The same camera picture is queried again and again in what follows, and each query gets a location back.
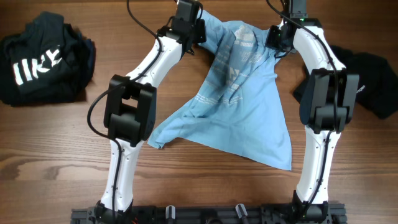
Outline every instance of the wood grain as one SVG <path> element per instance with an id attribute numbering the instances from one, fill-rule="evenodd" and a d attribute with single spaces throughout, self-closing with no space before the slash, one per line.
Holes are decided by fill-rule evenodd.
<path id="1" fill-rule="evenodd" d="M 69 223 L 72 208 L 100 199 L 109 167 L 109 142 L 86 125 L 90 103 L 116 73 L 124 75 L 146 56 L 153 38 L 135 24 L 124 1 L 0 1 L 0 37 L 21 32 L 41 11 L 57 12 L 93 39 L 93 81 L 78 103 L 10 108 L 0 104 L 0 223 Z M 280 19 L 264 1 L 203 1 L 222 21 L 242 20 L 261 29 Z M 160 28 L 175 12 L 172 1 L 134 1 L 136 16 Z M 398 2 L 308 1 L 330 44 L 388 59 L 398 71 Z M 212 62 L 196 49 L 174 67 L 158 90 L 157 124 L 195 96 Z M 135 205 L 259 205 L 285 203 L 300 178 L 305 133 L 291 92 L 304 77 L 299 55 L 275 70 L 293 144 L 292 172 L 176 139 L 164 150 L 142 148 L 134 181 Z M 93 113 L 102 128 L 104 102 Z M 398 223 L 398 114 L 378 120 L 357 105 L 335 151 L 330 200 L 346 204 L 350 223 Z"/>

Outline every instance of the blue shirt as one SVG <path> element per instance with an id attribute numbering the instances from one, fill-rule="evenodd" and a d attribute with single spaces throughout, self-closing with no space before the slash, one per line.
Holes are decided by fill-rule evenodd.
<path id="1" fill-rule="evenodd" d="M 160 124 L 148 144 L 162 148 L 180 137 L 291 170 L 292 146 L 275 84 L 275 50 L 268 30 L 242 21 L 221 22 L 203 11 L 215 54 L 197 95 Z"/>

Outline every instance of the folded black shirt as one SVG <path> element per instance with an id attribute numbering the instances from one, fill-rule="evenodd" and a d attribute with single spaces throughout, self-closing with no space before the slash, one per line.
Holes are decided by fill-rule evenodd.
<path id="1" fill-rule="evenodd" d="M 0 100 L 12 106 L 73 102 L 93 76 L 93 43 L 58 14 L 41 13 L 0 49 Z"/>

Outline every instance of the black cable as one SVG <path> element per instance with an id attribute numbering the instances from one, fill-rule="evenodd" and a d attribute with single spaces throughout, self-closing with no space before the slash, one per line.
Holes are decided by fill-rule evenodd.
<path id="1" fill-rule="evenodd" d="M 325 50 L 326 56 L 328 57 L 328 60 L 329 60 L 328 63 L 330 63 L 331 67 L 333 68 L 333 74 L 334 74 L 334 76 L 335 76 L 335 98 L 334 98 L 334 102 L 333 102 L 333 119 L 334 119 L 335 131 L 338 132 L 338 121 L 337 121 L 337 108 L 338 108 L 338 107 L 337 107 L 337 106 L 338 106 L 338 76 L 337 76 L 337 69 L 336 69 L 336 67 L 335 67 L 335 64 L 334 64 L 334 62 L 333 62 L 333 59 L 332 59 L 332 57 L 331 57 L 331 55 L 330 55 L 330 53 L 329 53 L 329 51 L 328 51 L 328 49 L 327 49 L 325 43 L 323 43 L 323 41 L 321 40 L 321 38 L 319 38 L 318 35 L 314 34 L 314 33 L 313 33 L 312 31 L 310 31 L 308 28 L 306 28 L 305 26 L 303 26 L 303 25 L 301 25 L 301 24 L 299 24 L 299 23 L 297 23 L 297 22 L 291 20 L 289 17 L 283 15 L 283 13 L 281 13 L 281 12 L 278 11 L 274 6 L 272 6 L 272 4 L 269 2 L 269 0 L 266 0 L 266 1 L 267 1 L 267 3 L 268 3 L 268 6 L 269 6 L 272 10 L 274 10 L 276 13 L 278 13 L 279 16 L 281 16 L 281 17 L 284 18 L 286 21 L 289 21 L 289 22 L 295 24 L 297 27 L 299 27 L 299 28 L 301 28 L 301 29 L 307 31 L 309 34 L 311 34 L 312 36 L 314 36 L 314 38 L 317 39 L 317 40 L 319 41 L 319 43 L 321 44 L 321 46 L 322 46 L 323 49 Z M 328 154 L 328 147 L 329 147 L 329 141 L 330 141 L 330 134 L 331 134 L 332 132 L 333 132 L 333 131 L 329 131 L 329 133 L 328 133 L 327 136 L 326 136 L 325 152 L 324 152 L 324 155 L 323 155 L 322 169 L 321 169 L 320 177 L 319 177 L 319 179 L 318 179 L 318 184 L 317 184 L 317 186 L 316 186 L 316 188 L 315 188 L 315 191 L 314 191 L 314 193 L 313 193 L 313 195 L 312 195 L 312 198 L 311 198 L 310 201 L 305 205 L 305 207 L 304 207 L 304 209 L 303 209 L 303 212 L 297 217 L 297 220 L 296 220 L 295 222 L 299 221 L 300 218 L 302 218 L 304 215 L 307 214 L 307 211 L 308 211 L 308 209 L 310 208 L 310 206 L 311 206 L 313 200 L 314 200 L 315 197 L 317 196 L 317 193 L 318 193 L 318 191 L 319 191 L 319 188 L 320 188 L 320 186 L 321 186 L 321 184 L 322 184 L 323 173 L 324 173 L 324 171 L 325 171 L 326 158 L 327 158 L 327 154 Z"/>
<path id="2" fill-rule="evenodd" d="M 200 7 L 200 16 L 199 16 L 199 20 L 200 20 L 201 15 L 203 14 L 203 5 L 200 2 L 198 2 L 198 3 L 199 3 L 199 7 Z"/>
<path id="3" fill-rule="evenodd" d="M 289 54 L 291 51 L 292 51 L 292 49 L 290 49 L 289 51 L 287 51 L 284 55 L 275 56 L 275 59 L 284 58 L 284 57 L 288 56 L 288 54 Z"/>
<path id="4" fill-rule="evenodd" d="M 97 97 L 97 99 L 94 100 L 94 102 L 91 104 L 90 108 L 88 109 L 87 112 L 87 124 L 90 127 L 90 129 L 96 133 L 97 135 L 110 139 L 112 141 L 114 141 L 117 145 L 118 145 L 118 151 L 119 151 L 119 155 L 118 155 L 118 163 L 116 164 L 116 170 L 115 170 L 115 176 L 114 176 L 114 181 L 113 181 L 113 189 L 112 189 L 112 218 L 113 218 L 113 222 L 116 223 L 116 214 L 115 214 L 115 210 L 114 210 L 114 201 L 115 201 L 115 195 L 116 195 L 116 185 L 118 183 L 118 175 L 119 175 L 119 168 L 120 168 L 120 163 L 121 163 L 121 156 L 122 156 L 122 147 L 120 145 L 120 143 L 115 140 L 115 139 L 111 139 L 108 135 L 103 134 L 101 132 L 99 132 L 97 129 L 94 128 L 93 124 L 91 123 L 91 114 L 94 110 L 94 107 L 98 104 L 98 102 L 104 98 L 104 96 L 106 96 L 107 94 L 121 88 L 122 86 L 126 86 L 130 83 L 134 83 L 135 81 L 137 81 L 138 79 L 142 78 L 143 76 L 145 76 L 145 74 L 147 73 L 147 71 L 151 68 L 151 66 L 153 66 L 153 64 L 155 64 L 155 62 L 157 61 L 157 59 L 160 57 L 160 54 L 162 53 L 162 41 L 160 41 L 159 37 L 153 33 L 150 29 L 148 29 L 144 24 L 142 24 L 141 22 L 139 22 L 131 13 L 130 10 L 130 5 L 129 5 L 129 0 L 127 0 L 127 11 L 129 13 L 129 15 L 131 16 L 131 18 L 138 24 L 140 25 L 142 28 L 144 28 L 146 31 L 148 31 L 151 35 L 153 35 L 155 37 L 155 39 L 157 40 L 158 44 L 159 44 L 159 49 L 158 52 L 155 56 L 155 58 L 151 61 L 151 63 L 140 73 L 138 74 L 138 76 L 136 78 L 133 78 L 132 80 L 129 80 L 127 82 L 118 84 L 117 86 L 115 86 L 112 89 L 106 90 L 105 92 L 103 92 L 102 94 L 100 94 L 100 96 Z"/>
<path id="5" fill-rule="evenodd" d="M 172 19 L 174 19 L 174 18 L 175 18 L 175 16 L 170 16 L 169 20 L 168 20 L 167 23 L 166 23 L 166 26 L 168 26 L 169 23 L 170 23 L 170 21 L 171 21 Z"/>

